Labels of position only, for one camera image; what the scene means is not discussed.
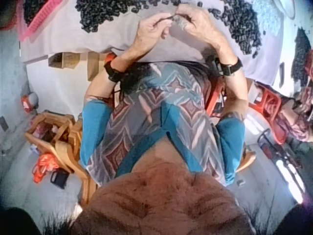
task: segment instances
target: pink basket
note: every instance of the pink basket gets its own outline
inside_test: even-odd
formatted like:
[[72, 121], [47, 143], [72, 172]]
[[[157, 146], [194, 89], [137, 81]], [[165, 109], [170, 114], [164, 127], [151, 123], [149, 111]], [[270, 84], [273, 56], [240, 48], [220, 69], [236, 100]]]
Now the pink basket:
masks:
[[20, 41], [32, 35], [45, 19], [53, 12], [53, 10], [62, 2], [62, 0], [48, 0], [48, 2], [40, 9], [29, 27], [24, 20], [23, 0], [19, 0], [17, 4], [17, 30]]

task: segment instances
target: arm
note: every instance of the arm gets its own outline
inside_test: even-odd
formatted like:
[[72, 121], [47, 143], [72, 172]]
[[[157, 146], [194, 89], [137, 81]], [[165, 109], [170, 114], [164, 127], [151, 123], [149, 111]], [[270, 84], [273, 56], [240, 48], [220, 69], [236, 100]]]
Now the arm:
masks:
[[[222, 64], [235, 65], [237, 63], [237, 56], [223, 33], [219, 32], [212, 23], [207, 11], [189, 4], [180, 4], [176, 14], [188, 16], [191, 19], [184, 29], [199, 40], [211, 44]], [[243, 70], [238, 70], [233, 76], [225, 76], [225, 82], [227, 100], [222, 116], [232, 113], [237, 117], [245, 117], [248, 109], [248, 91]]]
[[[147, 54], [161, 37], [165, 38], [169, 34], [172, 20], [166, 18], [170, 16], [170, 13], [159, 13], [141, 20], [134, 43], [122, 55], [112, 60], [111, 67], [117, 71], [125, 72], [134, 62]], [[89, 85], [85, 94], [85, 103], [93, 99], [106, 102], [110, 98], [114, 86], [115, 83], [109, 80], [108, 73], [103, 70]]]

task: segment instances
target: teal shirt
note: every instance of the teal shirt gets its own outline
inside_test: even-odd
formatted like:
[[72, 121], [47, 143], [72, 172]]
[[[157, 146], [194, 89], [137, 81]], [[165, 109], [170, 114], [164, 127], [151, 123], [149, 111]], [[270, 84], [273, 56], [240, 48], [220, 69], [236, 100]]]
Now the teal shirt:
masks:
[[[83, 167], [86, 167], [90, 156], [103, 139], [106, 126], [110, 119], [112, 109], [100, 100], [92, 100], [88, 102], [83, 109], [83, 139], [80, 150], [80, 159]], [[235, 172], [240, 164], [242, 149], [245, 137], [245, 125], [242, 121], [235, 117], [228, 117], [221, 120], [216, 128], [220, 135], [221, 150], [223, 154], [225, 166], [225, 179], [227, 184], [231, 184], [235, 178]], [[145, 142], [140, 142], [134, 147], [134, 151], [138, 148], [149, 149], [152, 143], [157, 139], [161, 139], [165, 133], [152, 133]], [[198, 171], [199, 164], [188, 161], [190, 152], [178, 141], [172, 141], [176, 149], [185, 159], [189, 169]], [[117, 176], [131, 171], [133, 165], [140, 158], [137, 154], [130, 151], [129, 156], [125, 157], [125, 161], [120, 165]]]

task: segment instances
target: woman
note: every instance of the woman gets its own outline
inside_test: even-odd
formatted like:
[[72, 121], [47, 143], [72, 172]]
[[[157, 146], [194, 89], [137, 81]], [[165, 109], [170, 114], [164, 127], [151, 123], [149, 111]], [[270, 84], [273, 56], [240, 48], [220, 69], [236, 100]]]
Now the woman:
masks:
[[[212, 72], [189, 62], [135, 64], [169, 34], [171, 14], [139, 23], [133, 45], [105, 65], [86, 92], [81, 161], [102, 187], [72, 234], [251, 234], [231, 184], [244, 143], [246, 78], [207, 11], [181, 4], [184, 30], [211, 44], [228, 98], [214, 127], [204, 109]], [[123, 99], [106, 101], [117, 81]]]

